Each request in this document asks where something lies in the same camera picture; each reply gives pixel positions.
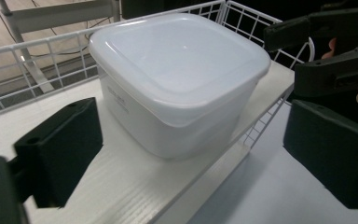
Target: wooden floor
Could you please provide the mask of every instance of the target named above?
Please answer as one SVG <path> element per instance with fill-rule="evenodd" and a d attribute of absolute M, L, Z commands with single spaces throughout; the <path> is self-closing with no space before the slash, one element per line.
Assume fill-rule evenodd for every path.
<path fill-rule="evenodd" d="M 21 1 L 7 0 L 7 5 L 10 10 L 14 11 L 14 10 L 19 10 L 19 9 L 47 7 L 47 6 L 54 6 L 54 5 L 59 5 L 59 4 L 74 3 L 74 2 L 79 2 L 79 1 L 82 1 L 82 0 L 21 0 Z M 13 44 L 15 44 L 15 41 L 14 41 L 13 37 L 11 36 L 10 31 L 7 29 L 6 24 L 3 22 L 2 17 L 4 17 L 4 16 L 0 13 L 0 47 L 7 46 L 7 45 L 13 45 Z M 54 27 L 54 28 L 47 29 L 47 30 L 41 30 L 41 31 L 23 34 L 22 37 L 23 37 L 24 41 L 30 41 L 30 40 L 46 38 L 46 37 L 50 37 L 50 36 L 54 36 L 54 35 L 66 34 L 66 33 L 70 33 L 73 31 L 87 29 L 91 26 L 96 25 L 97 23 L 99 23 L 102 20 L 103 19 L 95 20 L 95 21 L 84 21 L 81 23 L 65 25 L 62 27 Z M 113 20 L 105 20 L 105 21 L 99 23 L 99 25 L 107 24 L 111 21 L 113 21 Z M 60 45 L 65 45 L 67 47 L 68 43 L 64 43 L 64 44 L 57 43 L 57 48 L 59 48 Z M 32 55 L 43 55 L 43 54 L 47 53 L 47 49 L 43 49 L 43 48 L 30 49 L 30 53 Z M 62 57 L 60 57 L 60 61 L 70 60 L 71 58 L 74 58 L 74 57 L 76 57 L 76 55 L 62 56 Z M 2 66 L 2 64 L 12 63 L 12 61 L 13 61 L 13 59 L 12 59 L 12 57 L 10 57 L 10 55 L 5 55 L 5 54 L 0 55 L 0 66 Z M 48 66 L 49 62 L 40 61 L 38 63 L 41 63 L 41 64 L 39 64 L 40 67 L 44 67 L 44 66 Z M 3 70 L 2 72 L 0 72 L 0 82 L 11 79 L 12 77 L 18 76 L 18 75 L 19 75 L 19 71 L 16 68 Z"/>

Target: container lid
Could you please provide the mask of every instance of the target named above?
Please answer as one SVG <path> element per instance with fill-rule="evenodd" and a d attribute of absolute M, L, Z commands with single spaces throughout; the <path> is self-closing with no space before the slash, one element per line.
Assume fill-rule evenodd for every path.
<path fill-rule="evenodd" d="M 261 78 L 270 58 L 202 16 L 176 13 L 109 26 L 89 51 L 98 65 L 164 123 L 183 127 Z"/>

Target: white wire rack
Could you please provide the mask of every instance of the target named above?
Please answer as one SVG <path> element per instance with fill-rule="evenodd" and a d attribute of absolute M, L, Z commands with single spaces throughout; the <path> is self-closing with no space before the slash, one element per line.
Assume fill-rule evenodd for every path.
<path fill-rule="evenodd" d="M 79 82 L 97 78 L 96 63 L 89 55 L 89 37 L 99 29 L 122 23 L 142 20 L 169 13 L 192 13 L 215 21 L 240 35 L 249 38 L 256 44 L 263 46 L 263 29 L 272 23 L 280 22 L 264 13 L 253 10 L 232 1 L 212 1 L 192 7 L 179 8 L 147 17 L 94 27 L 65 35 L 24 42 L 0 48 L 0 112 L 27 103 L 35 98 L 48 96 L 40 87 L 46 83 L 54 87 L 54 91 L 69 88 Z M 33 51 L 43 50 L 46 53 L 33 55 Z M 31 58 L 23 58 L 23 51 L 27 50 Z M 313 60 L 313 44 L 311 40 L 298 49 L 287 51 L 281 49 L 270 54 L 271 59 L 292 69 L 296 63 Z M 30 76 L 29 69 L 33 66 L 40 68 L 46 77 L 46 83 L 36 83 Z M 289 92 L 273 106 L 244 136 L 244 144 L 252 147 L 258 137 L 268 126 L 269 122 L 285 101 Z"/>

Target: storage box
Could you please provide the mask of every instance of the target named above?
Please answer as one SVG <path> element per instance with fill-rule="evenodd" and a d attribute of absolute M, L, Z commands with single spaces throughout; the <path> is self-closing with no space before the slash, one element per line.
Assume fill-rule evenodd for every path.
<path fill-rule="evenodd" d="M 233 128 L 270 64 L 252 41 L 182 13 L 103 28 L 89 51 L 109 110 L 163 158 L 188 156 Z"/>

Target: white floor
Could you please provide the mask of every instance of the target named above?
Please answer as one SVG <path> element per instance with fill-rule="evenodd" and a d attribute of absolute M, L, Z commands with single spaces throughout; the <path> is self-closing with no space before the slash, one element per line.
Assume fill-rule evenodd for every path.
<path fill-rule="evenodd" d="M 282 147 L 290 106 L 283 105 L 248 158 L 189 224 L 354 224 L 344 207 Z"/>

